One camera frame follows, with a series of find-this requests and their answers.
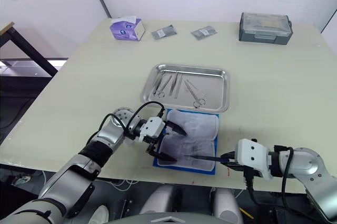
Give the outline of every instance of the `plastic storage box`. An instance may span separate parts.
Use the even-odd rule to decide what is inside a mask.
[[[239,41],[286,45],[292,34],[287,15],[241,14]]]

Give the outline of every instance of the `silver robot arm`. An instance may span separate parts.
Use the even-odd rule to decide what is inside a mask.
[[[257,176],[271,180],[282,177],[285,171],[290,151],[283,149],[275,146],[275,151],[270,151],[256,141],[242,139],[237,144],[235,160],[239,166],[251,167]],[[311,149],[294,149],[288,174],[289,178],[297,178],[305,186],[309,200],[324,220],[336,224],[337,178],[328,173],[321,156]]]
[[[23,205],[0,223],[61,224],[64,218],[79,214],[95,189],[92,182],[126,136],[131,139],[139,137],[140,141],[149,143],[147,152],[156,155],[153,151],[155,144],[166,126],[184,133],[174,123],[163,121],[160,115],[147,121],[134,116],[128,108],[120,108],[112,116],[114,117],[108,124],[95,133],[87,145],[48,180],[38,199]],[[156,157],[170,159],[165,154]]]

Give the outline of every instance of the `stainless steel tray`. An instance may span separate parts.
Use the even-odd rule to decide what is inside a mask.
[[[172,95],[170,95],[176,75],[176,84]],[[161,92],[160,90],[168,79],[170,80]],[[158,64],[151,70],[145,83],[141,101],[158,101],[165,107],[173,109],[222,113],[227,110],[229,105],[229,75],[222,69]]]

